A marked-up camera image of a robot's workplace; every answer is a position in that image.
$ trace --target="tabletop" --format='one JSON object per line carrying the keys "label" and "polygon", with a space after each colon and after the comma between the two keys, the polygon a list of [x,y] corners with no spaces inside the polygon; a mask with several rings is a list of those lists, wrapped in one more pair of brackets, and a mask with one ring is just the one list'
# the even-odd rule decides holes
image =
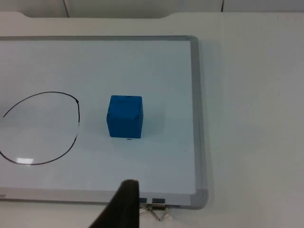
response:
{"label": "tabletop", "polygon": [[[32,19],[0,13],[0,36],[199,38],[209,201],[141,227],[304,224],[304,14],[179,13],[162,19]],[[0,202],[0,227],[87,227],[101,205]]]}

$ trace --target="black ellipse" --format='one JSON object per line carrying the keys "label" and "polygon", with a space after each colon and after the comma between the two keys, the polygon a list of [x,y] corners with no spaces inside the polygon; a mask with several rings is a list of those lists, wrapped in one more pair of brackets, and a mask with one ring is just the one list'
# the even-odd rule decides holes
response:
{"label": "black ellipse", "polygon": [[[37,96],[37,95],[41,95],[41,94],[63,94],[63,95],[66,95],[66,96],[69,96],[71,98],[73,98],[76,103],[77,103],[77,108],[78,108],[78,127],[80,125],[80,108],[79,108],[79,101],[72,95],[70,94],[66,94],[66,93],[62,93],[62,92],[55,92],[55,91],[50,91],[50,92],[43,92],[43,93],[38,93],[38,94],[34,94],[32,96],[29,96],[25,99],[23,99],[22,101],[19,101],[18,103],[16,103],[14,106],[12,106],[5,114],[2,118],[5,118],[5,116],[14,108],[16,107],[17,105],[19,105],[21,102],[31,98],[31,97],[34,97],[34,96]],[[5,158],[6,160],[8,160],[9,162],[11,163],[14,163],[14,164],[18,164],[18,165],[44,165],[44,164],[47,164],[47,163],[51,163],[51,162],[54,162],[56,160],[58,160],[59,158],[62,158],[63,156],[65,156],[71,149],[72,147],[74,146],[75,142],[76,142],[76,139],[78,137],[78,133],[76,134],[74,140],[73,140],[73,143],[72,145],[69,147],[69,149],[62,155],[60,155],[59,157],[55,158],[55,159],[52,159],[52,160],[49,160],[49,161],[46,161],[46,162],[41,162],[41,163],[32,163],[32,164],[26,164],[26,163],[19,163],[19,162],[16,162],[16,161],[13,161],[11,159],[9,159],[8,157],[6,157],[1,151],[0,151],[0,155]]]}

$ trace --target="blue cube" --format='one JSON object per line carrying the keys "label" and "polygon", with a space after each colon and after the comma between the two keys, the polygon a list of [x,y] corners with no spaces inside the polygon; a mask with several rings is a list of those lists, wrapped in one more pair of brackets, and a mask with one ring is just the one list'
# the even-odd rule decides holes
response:
{"label": "blue cube", "polygon": [[141,96],[111,96],[106,122],[111,137],[140,138],[143,124]]}

